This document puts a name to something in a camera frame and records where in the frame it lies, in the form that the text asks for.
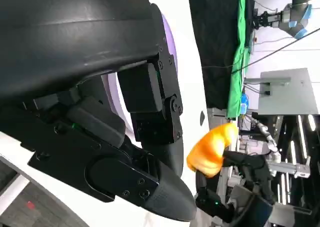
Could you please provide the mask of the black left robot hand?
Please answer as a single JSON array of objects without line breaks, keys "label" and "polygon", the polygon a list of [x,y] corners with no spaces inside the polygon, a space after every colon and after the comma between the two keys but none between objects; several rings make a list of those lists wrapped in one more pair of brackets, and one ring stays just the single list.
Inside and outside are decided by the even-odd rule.
[{"label": "black left robot hand", "polygon": [[190,222],[183,104],[149,0],[0,0],[0,130],[102,202]]}]

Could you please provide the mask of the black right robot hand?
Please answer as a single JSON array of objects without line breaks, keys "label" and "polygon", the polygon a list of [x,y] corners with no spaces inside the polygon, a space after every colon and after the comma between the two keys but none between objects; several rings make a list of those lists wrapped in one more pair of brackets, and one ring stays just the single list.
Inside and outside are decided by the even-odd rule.
[{"label": "black right robot hand", "polygon": [[236,166],[243,184],[236,184],[223,204],[218,194],[207,188],[207,179],[196,172],[196,206],[211,217],[218,217],[229,227],[263,227],[275,200],[270,188],[271,173],[264,155],[224,151],[223,167]]}]

